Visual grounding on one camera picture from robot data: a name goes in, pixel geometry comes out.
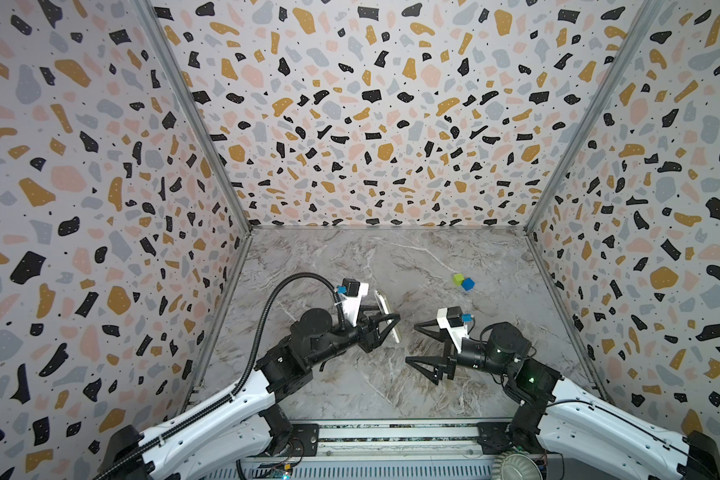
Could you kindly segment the aluminium corner post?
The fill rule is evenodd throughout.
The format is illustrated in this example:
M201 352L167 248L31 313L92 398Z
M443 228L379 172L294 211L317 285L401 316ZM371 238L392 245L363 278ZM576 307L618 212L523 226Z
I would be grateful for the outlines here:
M565 173L574 163L578 152L587 140L590 131L594 128L597 119L609 104L610 96L616 90L625 69L632 61L642 39L658 17L662 5L663 1L660 0L645 0L641 3L627 31L626 38L620 46L620 50L615 55L611 67L606 72L602 83L592 97L592 101L585 111L582 120L574 129L571 140L564 150L560 162L549 176L549 181L532 211L528 223L524 227L524 233L527 236L530 236L532 231L540 224L545 209L554 197L556 188L562 183Z
M247 238L251 235L252 227L245 218L227 171L221 162L219 153L214 148L210 133L196 107L191 90L183 79L176 57L170 47L170 42L164 35L154 12L153 5L147 0L135 0L132 1L132 4L145 30L145 35L154 49L155 57L162 65L176 100L187 117L187 123L195 134L210 164L211 171L219 185L219 189L224 194L230 208L230 215L233 218L234 225L240 231L241 236Z

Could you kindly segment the grey ribbed fan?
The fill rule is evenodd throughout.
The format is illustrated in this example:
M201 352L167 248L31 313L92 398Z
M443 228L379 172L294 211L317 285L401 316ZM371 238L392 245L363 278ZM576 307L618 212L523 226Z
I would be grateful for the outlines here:
M535 460L517 452L507 451L494 459L492 480L543 480Z

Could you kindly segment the aluminium corner post right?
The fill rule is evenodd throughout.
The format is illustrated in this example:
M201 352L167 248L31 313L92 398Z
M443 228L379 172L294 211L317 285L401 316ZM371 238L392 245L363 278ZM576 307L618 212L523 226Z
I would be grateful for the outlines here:
M565 173L574 163L578 152L587 140L590 131L594 128L597 119L609 104L610 96L616 90L625 69L632 61L642 39L658 17L662 5L663 1L660 0L645 0L641 3L627 31L626 38L620 46L620 50L615 55L611 67L606 72L602 83L592 97L592 101L585 111L582 120L574 129L571 140L564 150L560 162L549 176L549 181L532 211L528 223L524 227L524 233L527 236L530 236L532 231L540 224L545 209L554 197L556 188L562 183Z

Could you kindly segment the aluminium corner post left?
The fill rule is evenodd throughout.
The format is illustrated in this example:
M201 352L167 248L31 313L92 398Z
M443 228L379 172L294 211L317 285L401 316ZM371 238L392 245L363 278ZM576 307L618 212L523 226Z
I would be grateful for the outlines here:
M247 238L251 235L252 227L245 218L227 171L221 162L219 153L214 148L210 133L196 107L191 90L183 79L176 57L170 47L170 42L164 35L154 12L153 5L147 0L135 0L132 1L132 4L145 30L145 35L154 49L155 57L162 65L176 100L187 117L187 123L195 134L210 164L211 171L219 185L219 189L224 194L230 208L230 215L233 218L234 225L240 231L241 236Z

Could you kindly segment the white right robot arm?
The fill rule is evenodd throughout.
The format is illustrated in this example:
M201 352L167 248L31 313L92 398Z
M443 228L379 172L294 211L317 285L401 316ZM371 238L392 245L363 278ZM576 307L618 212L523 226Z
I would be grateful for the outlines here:
M517 403L504 432L483 434L488 452L557 454L618 479L720 479L720 452L711 437L661 428L598 398L534 358L531 341L508 322L485 327L477 339L462 315L414 329L443 345L438 356L406 359L430 382L452 380L457 368L470 368L491 375Z

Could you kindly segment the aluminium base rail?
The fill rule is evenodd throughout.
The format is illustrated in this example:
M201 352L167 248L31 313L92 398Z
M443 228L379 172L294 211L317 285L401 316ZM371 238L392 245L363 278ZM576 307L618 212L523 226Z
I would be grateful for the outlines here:
M210 479L491 479L507 451L535 460L543 479L610 479L612 473L556 450L510 443L505 419L301 420L279 456L226 461Z

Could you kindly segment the blue cube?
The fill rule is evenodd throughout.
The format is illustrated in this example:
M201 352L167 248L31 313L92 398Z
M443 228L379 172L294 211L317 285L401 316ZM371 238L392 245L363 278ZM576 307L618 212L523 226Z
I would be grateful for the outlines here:
M475 287L475 282L471 278L464 278L461 287L465 291L471 291Z

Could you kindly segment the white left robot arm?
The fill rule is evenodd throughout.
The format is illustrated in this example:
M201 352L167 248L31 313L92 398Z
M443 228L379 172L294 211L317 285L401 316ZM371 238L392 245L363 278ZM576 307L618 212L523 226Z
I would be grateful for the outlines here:
M313 378L313 369L357 346L379 348L400 320L363 306L355 325L334 323L321 308L305 312L288 336L260 358L248 378L183 414L142 432L117 431L101 479L200 479L228 461L305 454L309 444L279 403Z

